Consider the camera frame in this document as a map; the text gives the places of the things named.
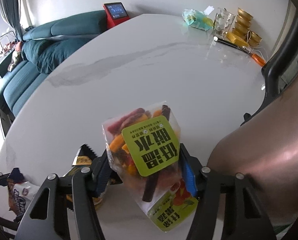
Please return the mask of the blue brown Nutty snack bag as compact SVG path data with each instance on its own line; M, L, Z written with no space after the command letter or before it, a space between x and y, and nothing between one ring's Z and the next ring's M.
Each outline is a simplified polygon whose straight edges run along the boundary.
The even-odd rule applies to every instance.
M16 216L25 214L27 207L40 188L27 181L18 167L13 168L7 177L7 187L9 210L13 211Z

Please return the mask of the black gold Danisa cookie bag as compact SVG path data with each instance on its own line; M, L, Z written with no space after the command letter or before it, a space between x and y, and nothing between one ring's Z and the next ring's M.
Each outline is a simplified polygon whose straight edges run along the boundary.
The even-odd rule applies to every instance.
M118 174L109 165L107 151L97 155L87 144L83 144L77 151L72 168L64 177L73 177L77 172L92 175L91 189L93 191L93 205L97 210L101 207L108 185L122 184Z

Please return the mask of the clear bag colourful veggie sticks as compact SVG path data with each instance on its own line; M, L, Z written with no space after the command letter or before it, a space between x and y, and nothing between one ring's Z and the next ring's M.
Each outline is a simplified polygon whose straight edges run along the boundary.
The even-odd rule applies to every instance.
M181 129L165 101L110 118L102 131L110 168L156 227L169 232L195 211L180 161Z

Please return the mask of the teal sofa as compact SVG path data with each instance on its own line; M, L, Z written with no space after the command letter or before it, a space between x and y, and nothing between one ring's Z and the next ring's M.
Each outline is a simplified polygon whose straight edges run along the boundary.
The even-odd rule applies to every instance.
M18 115L47 76L65 59L107 29L105 11L90 11L32 28L23 35L20 60L0 61L0 109Z

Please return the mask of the teal sofa pillow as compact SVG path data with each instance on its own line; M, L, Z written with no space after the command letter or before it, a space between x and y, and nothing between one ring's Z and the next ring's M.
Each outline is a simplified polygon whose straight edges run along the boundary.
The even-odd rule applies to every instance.
M39 73L50 74L89 41L89 38L69 38L61 41L29 40L24 42L21 56L23 60L30 61Z

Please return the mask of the clear glass jar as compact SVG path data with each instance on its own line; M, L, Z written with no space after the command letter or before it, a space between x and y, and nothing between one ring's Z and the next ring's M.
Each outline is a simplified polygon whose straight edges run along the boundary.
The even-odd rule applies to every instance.
M236 15L225 8L218 8L214 20L214 34L220 38L226 38Z

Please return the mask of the red smart display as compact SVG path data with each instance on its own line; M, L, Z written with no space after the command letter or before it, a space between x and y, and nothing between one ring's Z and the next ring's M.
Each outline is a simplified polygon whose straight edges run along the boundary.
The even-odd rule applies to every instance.
M107 15L107 29L111 29L130 19L121 2L105 3L103 8Z

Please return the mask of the teal tissue pack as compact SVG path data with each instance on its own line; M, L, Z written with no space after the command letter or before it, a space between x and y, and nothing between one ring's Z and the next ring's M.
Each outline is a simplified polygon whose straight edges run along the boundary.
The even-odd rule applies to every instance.
M203 31L208 31L214 27L213 20L208 18L208 16L200 11L185 9L182 12L182 17L189 27L193 27Z

